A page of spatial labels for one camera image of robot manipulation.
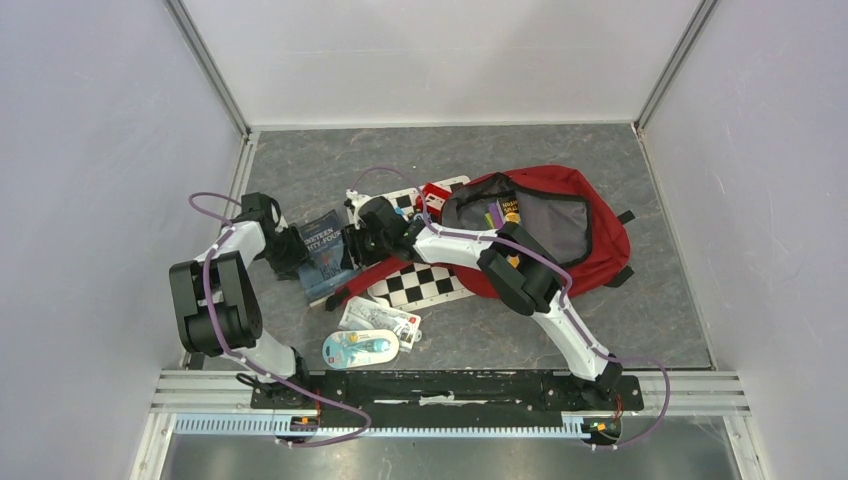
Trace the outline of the packaged ruler set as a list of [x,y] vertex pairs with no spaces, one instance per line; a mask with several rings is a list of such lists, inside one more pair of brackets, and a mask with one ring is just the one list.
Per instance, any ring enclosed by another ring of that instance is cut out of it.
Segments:
[[355,297],[346,303],[338,327],[349,331],[390,330],[398,338],[399,350],[408,353],[422,338],[420,325],[418,315]]

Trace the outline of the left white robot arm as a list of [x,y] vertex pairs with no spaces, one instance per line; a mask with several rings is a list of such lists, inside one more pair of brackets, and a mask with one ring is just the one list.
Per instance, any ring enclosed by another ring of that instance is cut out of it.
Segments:
[[303,357],[265,330],[248,268],[265,260],[278,278],[294,279],[308,250],[296,228],[283,226],[272,197],[250,193],[235,204],[239,214],[220,220],[216,241],[169,270],[178,336],[189,353],[240,365],[236,378],[256,402],[302,407],[314,381]]

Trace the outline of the dark blue book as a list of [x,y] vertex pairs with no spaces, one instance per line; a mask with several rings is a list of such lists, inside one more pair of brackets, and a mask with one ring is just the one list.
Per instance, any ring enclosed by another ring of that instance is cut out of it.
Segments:
[[297,273],[310,306],[330,296],[358,274],[344,243],[343,227],[335,210],[299,227],[308,259],[298,267]]

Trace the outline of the red window toy block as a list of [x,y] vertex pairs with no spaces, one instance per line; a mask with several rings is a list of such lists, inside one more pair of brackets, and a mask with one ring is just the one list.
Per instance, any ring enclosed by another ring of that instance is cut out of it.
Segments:
[[452,194],[447,188],[434,183],[426,183],[421,191],[424,195],[423,201],[420,202],[422,210],[433,217],[441,214],[444,204]]

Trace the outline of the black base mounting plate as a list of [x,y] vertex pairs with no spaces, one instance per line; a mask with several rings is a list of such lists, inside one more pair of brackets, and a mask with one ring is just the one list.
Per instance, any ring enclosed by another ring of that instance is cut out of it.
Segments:
[[309,379],[309,398],[246,376],[255,410],[291,410],[326,429],[554,427],[566,412],[644,409],[639,381],[621,377],[603,393],[556,370],[326,370]]

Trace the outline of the black white chess mat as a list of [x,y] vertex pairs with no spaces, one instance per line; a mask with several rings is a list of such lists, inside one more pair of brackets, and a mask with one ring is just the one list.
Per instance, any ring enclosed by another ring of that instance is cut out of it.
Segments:
[[[451,192],[469,182],[467,175],[450,177],[436,181],[435,184]],[[416,192],[413,188],[395,190],[380,194],[396,207],[412,205],[415,210]],[[447,302],[474,296],[466,289],[451,268],[413,263],[382,274],[371,273],[377,265],[362,267],[354,277],[354,287],[349,290],[354,296],[366,295],[383,305],[415,311]]]

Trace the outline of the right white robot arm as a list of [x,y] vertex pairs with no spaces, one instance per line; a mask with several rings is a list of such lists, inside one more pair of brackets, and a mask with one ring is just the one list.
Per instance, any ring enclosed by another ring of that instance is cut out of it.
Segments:
[[382,196],[346,191],[353,226],[378,253],[421,264],[465,267],[483,274],[510,310],[532,318],[553,341],[578,379],[580,400],[602,408],[618,393],[620,360],[612,356],[569,298],[572,279],[524,227],[508,222],[483,231],[445,227],[427,215],[397,214]]

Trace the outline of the red student backpack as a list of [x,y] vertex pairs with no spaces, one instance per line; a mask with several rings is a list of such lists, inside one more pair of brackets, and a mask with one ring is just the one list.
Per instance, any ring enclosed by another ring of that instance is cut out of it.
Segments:
[[[416,213],[426,212],[420,205],[422,191],[415,192]],[[541,165],[484,175],[453,191],[441,214],[431,218],[448,227],[491,228],[488,205],[506,195],[515,195],[518,200],[520,224],[571,276],[570,295],[600,286],[618,288],[633,276],[625,225],[634,214],[615,214],[584,175],[570,167]],[[390,273],[408,264],[413,263],[389,257],[374,264],[378,268],[371,273]],[[474,295],[494,297],[495,291],[482,273],[465,267],[437,266],[451,268]],[[329,296],[326,310],[333,311],[356,297],[349,290],[354,287],[353,279]]]

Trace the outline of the blue black treehouse book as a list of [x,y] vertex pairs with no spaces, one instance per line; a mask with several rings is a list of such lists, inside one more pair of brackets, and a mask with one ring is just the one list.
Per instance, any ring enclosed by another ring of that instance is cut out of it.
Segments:
[[515,195],[506,195],[497,200],[504,222],[521,223],[519,203]]

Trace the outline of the blue packaged correction tape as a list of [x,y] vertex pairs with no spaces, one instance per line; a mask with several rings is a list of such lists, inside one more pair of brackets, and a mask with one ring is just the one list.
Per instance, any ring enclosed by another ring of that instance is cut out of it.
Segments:
[[397,335],[386,329],[336,331],[321,347],[325,363],[335,370],[345,370],[388,363],[400,349]]

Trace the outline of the purple colourful book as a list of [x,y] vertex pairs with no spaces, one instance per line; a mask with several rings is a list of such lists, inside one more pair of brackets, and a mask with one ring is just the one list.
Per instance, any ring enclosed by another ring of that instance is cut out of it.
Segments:
[[492,227],[501,229],[505,223],[505,217],[497,202],[488,205],[488,216],[491,218]]

